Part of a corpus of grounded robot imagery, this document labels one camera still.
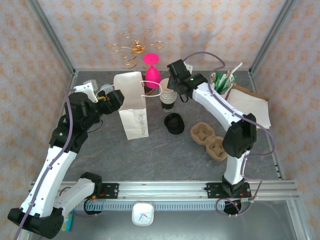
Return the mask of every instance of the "white clock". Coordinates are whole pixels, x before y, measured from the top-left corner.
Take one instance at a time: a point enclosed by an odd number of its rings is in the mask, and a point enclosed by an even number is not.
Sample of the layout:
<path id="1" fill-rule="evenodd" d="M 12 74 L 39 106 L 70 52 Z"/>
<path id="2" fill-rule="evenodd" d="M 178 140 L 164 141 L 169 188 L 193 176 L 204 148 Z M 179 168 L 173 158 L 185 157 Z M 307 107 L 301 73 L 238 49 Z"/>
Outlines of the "white clock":
<path id="1" fill-rule="evenodd" d="M 149 226 L 153 223 L 155 208 L 147 202 L 137 202 L 132 209 L 132 222 L 137 226 Z"/>

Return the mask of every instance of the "paper bag handle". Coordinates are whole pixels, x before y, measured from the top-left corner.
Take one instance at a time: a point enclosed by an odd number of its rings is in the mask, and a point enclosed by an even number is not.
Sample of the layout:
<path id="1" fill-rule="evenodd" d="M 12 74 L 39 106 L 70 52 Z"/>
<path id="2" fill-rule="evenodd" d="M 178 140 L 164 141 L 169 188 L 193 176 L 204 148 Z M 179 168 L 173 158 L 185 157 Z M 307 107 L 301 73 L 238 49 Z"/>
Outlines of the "paper bag handle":
<path id="1" fill-rule="evenodd" d="M 151 95 L 151 96 L 141 95 L 141 97 L 150 97 L 150 98 L 152 98 L 152 97 L 158 97 L 158 96 L 160 96 L 160 95 L 161 95 L 161 93 L 162 93 L 162 87 L 161 87 L 161 85 L 160 85 L 159 83 L 154 82 L 154 81 L 140 81 L 140 82 L 141 82 L 141 83 L 152 83 L 152 84 L 158 84 L 158 85 L 159 85 L 159 88 L 160 88 L 160 93 L 159 93 L 159 94 L 157 94 L 157 95 Z"/>

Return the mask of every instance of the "white paper bag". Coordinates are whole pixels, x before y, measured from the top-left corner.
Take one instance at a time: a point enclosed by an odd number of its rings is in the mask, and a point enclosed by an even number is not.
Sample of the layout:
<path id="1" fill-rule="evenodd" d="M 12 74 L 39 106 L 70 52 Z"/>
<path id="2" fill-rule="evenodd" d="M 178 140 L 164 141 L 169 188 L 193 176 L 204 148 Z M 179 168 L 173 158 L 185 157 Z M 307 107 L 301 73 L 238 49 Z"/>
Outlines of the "white paper bag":
<path id="1" fill-rule="evenodd" d="M 149 137 L 145 89 L 139 71 L 114 76 L 114 89 L 120 90 L 124 102 L 119 109 L 123 128 L 128 140 Z"/>

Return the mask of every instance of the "cardboard cup holder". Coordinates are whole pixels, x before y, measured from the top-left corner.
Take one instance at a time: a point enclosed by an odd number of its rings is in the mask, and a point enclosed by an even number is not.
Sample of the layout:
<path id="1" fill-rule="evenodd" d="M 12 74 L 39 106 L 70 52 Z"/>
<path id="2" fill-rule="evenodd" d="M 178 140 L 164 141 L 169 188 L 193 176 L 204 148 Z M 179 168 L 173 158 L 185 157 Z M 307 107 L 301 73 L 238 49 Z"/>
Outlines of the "cardboard cup holder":
<path id="1" fill-rule="evenodd" d="M 199 145 L 205 146 L 206 152 L 216 161 L 223 161 L 228 154 L 222 146 L 224 140 L 216 136 L 215 131 L 205 122 L 198 122 L 190 130 L 191 138 Z"/>

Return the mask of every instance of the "gray tabletop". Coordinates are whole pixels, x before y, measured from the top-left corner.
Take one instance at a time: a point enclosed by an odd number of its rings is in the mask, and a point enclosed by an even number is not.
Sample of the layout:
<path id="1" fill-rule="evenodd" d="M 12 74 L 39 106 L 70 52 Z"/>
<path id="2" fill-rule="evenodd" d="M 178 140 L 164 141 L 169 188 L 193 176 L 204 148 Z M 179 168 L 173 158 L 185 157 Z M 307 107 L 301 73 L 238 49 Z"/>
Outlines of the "gray tabletop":
<path id="1" fill-rule="evenodd" d="M 75 85 L 95 79 L 98 86 L 113 84 L 117 71 L 80 71 Z M 209 71 L 201 71 L 205 77 Z M 161 73 L 168 78 L 169 73 Z M 246 71 L 238 71 L 236 83 L 251 89 Z M 127 140 L 118 112 L 101 117 L 102 127 L 89 134 L 76 159 L 68 169 L 64 181 L 77 181 L 84 172 L 102 176 L 103 181 L 220 181 L 226 170 L 227 161 L 214 161 L 204 146 L 198 145 L 190 137 L 190 129 L 198 122 L 208 123 L 217 136 L 226 134 L 218 120 L 199 103 L 179 99 L 174 105 L 174 113 L 181 115 L 185 129 L 179 135 L 172 135 L 164 125 L 168 115 L 161 107 L 158 97 L 146 99 L 149 137 Z M 257 141 L 252 153 L 270 151 L 266 134 L 257 131 Z M 264 180 L 278 179 L 271 156 L 252 157 L 247 161 L 245 174 L 249 178 Z"/>

